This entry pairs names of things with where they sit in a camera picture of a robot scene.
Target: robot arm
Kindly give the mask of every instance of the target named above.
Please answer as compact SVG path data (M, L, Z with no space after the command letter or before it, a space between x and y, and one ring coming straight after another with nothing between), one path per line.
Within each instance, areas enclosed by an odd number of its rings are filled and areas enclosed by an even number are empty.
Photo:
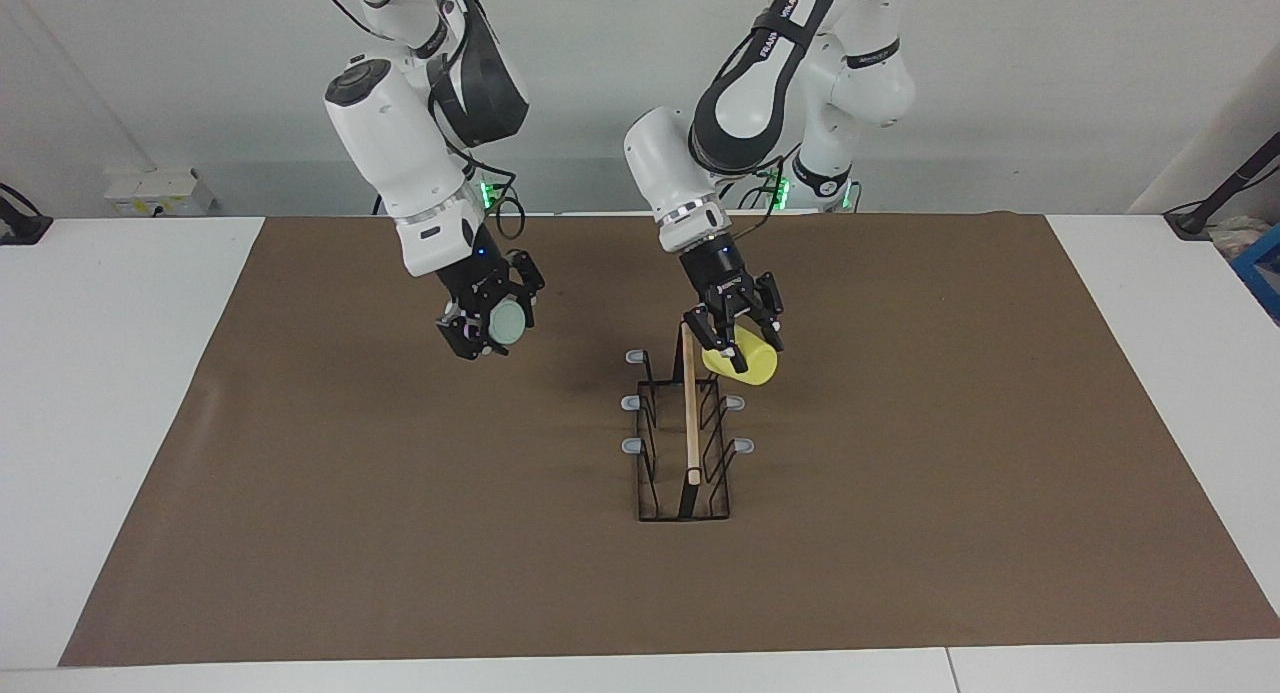
M364 8L374 32L404 50L353 59L325 92L329 117L381 193L410 274L435 273L448 288L436 325L449 346L471 360L507 355L532 328L544 282L527 252L503 255L489 233L471 186L475 160L462 149L520 129L524 85L480 0L365 0Z
M680 254L700 298L685 320L704 348L731 359L739 373L746 371L746 360L733 339L735 320L749 316L781 351L777 316L783 306L772 274L754 278L748 272L716 191L774 155L787 91L804 70L809 117L792 168L819 196L840 192L856 122L891 124L914 97L897 56L896 1L771 0L703 94L691 122L658 108L627 132L627 164L659 225L663 250ZM892 45L861 53L890 28ZM842 35L855 55L845 53ZM878 97L867 99L868 91Z

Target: blue crate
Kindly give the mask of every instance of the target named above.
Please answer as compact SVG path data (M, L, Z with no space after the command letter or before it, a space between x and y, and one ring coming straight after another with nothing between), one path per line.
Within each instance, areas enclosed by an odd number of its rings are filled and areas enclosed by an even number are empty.
M1240 254L1231 268L1271 318L1280 320L1280 225Z

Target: green light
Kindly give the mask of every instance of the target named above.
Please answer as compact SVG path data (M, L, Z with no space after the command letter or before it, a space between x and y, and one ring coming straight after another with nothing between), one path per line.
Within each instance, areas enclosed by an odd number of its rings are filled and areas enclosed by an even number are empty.
M498 187L493 183L480 183L480 199L484 201L484 209L489 210L493 208L494 201L498 200Z
M773 209L785 210L787 208L787 199L791 197L791 181L786 178L778 178L777 191L773 192Z

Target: white electrical box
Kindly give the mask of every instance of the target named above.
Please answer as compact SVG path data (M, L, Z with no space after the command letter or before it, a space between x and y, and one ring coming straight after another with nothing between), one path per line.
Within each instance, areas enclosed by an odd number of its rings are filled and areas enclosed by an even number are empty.
M120 215L147 218L209 215L214 205L212 191L189 168L114 175L106 199Z

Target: white table surface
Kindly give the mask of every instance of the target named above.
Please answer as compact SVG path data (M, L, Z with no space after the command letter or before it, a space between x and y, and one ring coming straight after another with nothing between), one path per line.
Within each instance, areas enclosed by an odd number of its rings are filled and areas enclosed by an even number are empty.
M1157 218L1051 223L1276 606L1280 329ZM0 249L0 400L23 411L0 423L0 690L1280 690L1277 642L47 670L260 227L64 220Z

